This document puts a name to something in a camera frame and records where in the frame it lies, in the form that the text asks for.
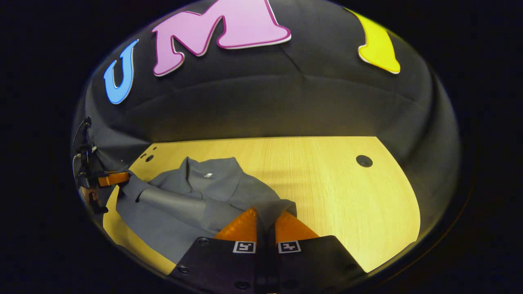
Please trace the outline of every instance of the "screw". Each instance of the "screw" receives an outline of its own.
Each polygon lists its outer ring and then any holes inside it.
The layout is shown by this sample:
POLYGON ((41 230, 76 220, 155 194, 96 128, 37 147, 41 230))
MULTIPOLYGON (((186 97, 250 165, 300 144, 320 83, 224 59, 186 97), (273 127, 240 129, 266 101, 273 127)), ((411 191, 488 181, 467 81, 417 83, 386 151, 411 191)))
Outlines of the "screw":
POLYGON ((200 238, 198 240, 198 243, 200 243, 200 245, 203 245, 203 246, 209 245, 209 239, 207 239, 207 238, 200 238))
POLYGON ((177 268, 178 268, 178 271, 182 274, 186 274, 189 272, 189 269, 183 265, 177 266, 177 268))
POLYGON ((245 290, 245 289, 249 288, 249 283, 238 281, 238 282, 234 283, 234 286, 238 289, 245 290))

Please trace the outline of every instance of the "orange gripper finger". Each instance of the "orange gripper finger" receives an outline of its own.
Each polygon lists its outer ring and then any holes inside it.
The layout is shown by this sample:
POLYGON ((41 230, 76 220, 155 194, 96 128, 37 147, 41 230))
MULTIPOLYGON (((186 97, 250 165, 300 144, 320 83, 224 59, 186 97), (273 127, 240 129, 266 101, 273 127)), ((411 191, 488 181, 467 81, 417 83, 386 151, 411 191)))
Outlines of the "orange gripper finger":
POLYGON ((283 212, 275 226, 276 243, 318 238, 313 230, 288 212, 283 212))
POLYGON ((123 182, 127 182, 129 180, 129 173, 123 172, 123 173, 109 173, 105 177, 99 177, 98 183, 100 184, 100 187, 106 187, 111 186, 123 182))
POLYGON ((244 211, 221 230, 215 239, 229 241, 256 242, 256 209, 244 211))

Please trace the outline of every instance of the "shirt collar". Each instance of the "shirt collar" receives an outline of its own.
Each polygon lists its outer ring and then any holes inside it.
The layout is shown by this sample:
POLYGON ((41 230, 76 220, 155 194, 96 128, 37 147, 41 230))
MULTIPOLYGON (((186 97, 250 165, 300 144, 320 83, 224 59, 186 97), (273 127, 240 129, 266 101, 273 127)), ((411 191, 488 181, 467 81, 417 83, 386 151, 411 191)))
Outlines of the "shirt collar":
POLYGON ((204 199, 228 201, 236 191, 243 170, 236 158, 197 162, 186 157, 176 177, 180 194, 198 191, 204 199))

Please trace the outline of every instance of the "black cable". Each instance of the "black cable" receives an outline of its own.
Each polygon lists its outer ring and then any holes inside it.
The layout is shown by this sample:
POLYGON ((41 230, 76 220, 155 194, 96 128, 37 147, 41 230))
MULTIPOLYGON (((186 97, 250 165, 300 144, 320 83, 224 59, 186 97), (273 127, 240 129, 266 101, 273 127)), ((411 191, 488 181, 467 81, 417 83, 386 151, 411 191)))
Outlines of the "black cable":
POLYGON ((74 138, 73 138, 73 142, 71 143, 71 146, 74 147, 74 142, 76 142, 76 137, 78 136, 78 132, 80 131, 80 128, 82 128, 82 126, 87 123, 88 126, 90 126, 91 124, 91 117, 88 116, 87 118, 85 118, 84 120, 82 120, 82 122, 80 123, 80 125, 78 126, 78 129, 76 129, 76 133, 74 134, 74 138))

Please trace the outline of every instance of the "letter u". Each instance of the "letter u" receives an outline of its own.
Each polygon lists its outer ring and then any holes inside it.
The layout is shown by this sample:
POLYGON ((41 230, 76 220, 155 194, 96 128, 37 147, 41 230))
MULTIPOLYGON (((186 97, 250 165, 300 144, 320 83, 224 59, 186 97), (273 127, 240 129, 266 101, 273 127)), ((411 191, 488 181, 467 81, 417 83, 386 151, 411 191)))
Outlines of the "letter u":
POLYGON ((122 71, 123 79, 120 85, 117 87, 115 84, 115 77, 113 75, 113 68, 116 65, 116 60, 105 70, 105 91, 109 101, 113 104, 120 104, 131 91, 132 82, 134 79, 134 67, 133 67, 133 50, 134 46, 138 43, 138 39, 134 40, 129 44, 120 54, 122 59, 122 71))

